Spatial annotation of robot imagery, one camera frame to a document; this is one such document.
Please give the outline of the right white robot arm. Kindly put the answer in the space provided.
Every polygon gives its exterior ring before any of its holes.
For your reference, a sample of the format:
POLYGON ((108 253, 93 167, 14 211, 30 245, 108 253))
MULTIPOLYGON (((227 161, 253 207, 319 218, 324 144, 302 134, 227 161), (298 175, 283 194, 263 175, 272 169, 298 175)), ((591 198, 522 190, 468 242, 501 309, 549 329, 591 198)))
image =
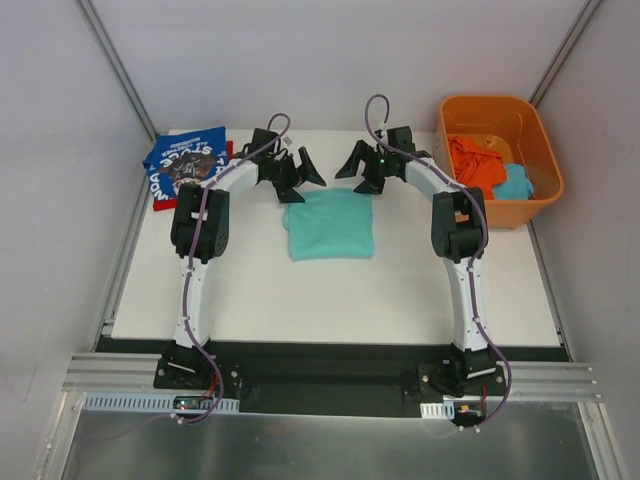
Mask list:
POLYGON ((482 256, 488 244, 484 195, 446 174, 429 154, 410 152, 414 145, 407 126, 376 131, 374 146, 356 142, 337 179, 356 175, 364 167, 357 193, 380 195, 385 181, 397 177, 431 202, 431 242, 444 262, 454 312, 453 344, 461 352, 488 348, 481 297, 482 256))

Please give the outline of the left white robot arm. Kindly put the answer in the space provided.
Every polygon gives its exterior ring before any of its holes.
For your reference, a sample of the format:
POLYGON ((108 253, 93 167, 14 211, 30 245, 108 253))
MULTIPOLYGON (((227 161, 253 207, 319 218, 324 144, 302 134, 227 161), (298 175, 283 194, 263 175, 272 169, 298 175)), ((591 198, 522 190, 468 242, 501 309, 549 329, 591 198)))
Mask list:
POLYGON ((271 183, 281 204, 303 203, 296 189, 306 182, 326 185, 306 147, 294 145, 284 134, 258 128, 220 173, 202 186, 179 188, 170 232, 182 279, 173 333, 177 346, 189 349, 209 341, 212 270, 229 243, 231 203, 261 182, 271 183))

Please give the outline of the teal t shirt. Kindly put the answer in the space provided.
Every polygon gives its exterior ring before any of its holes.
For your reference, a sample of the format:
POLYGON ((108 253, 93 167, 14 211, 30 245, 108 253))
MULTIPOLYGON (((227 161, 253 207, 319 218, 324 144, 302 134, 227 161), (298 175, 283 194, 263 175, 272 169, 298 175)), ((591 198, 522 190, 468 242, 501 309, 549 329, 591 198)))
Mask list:
POLYGON ((349 189, 309 191, 283 215, 294 261, 370 259, 376 251, 373 201, 349 189))

